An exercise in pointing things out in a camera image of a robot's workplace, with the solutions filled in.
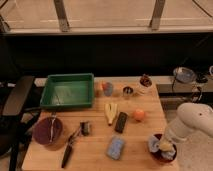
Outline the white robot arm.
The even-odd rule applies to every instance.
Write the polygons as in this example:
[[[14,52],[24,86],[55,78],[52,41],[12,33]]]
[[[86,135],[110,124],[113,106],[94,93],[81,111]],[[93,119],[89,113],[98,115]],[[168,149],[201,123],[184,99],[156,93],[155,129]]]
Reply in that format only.
[[[213,137],[213,108],[202,103],[183,103],[177,108],[177,116],[167,124],[159,149],[170,151],[195,131]]]

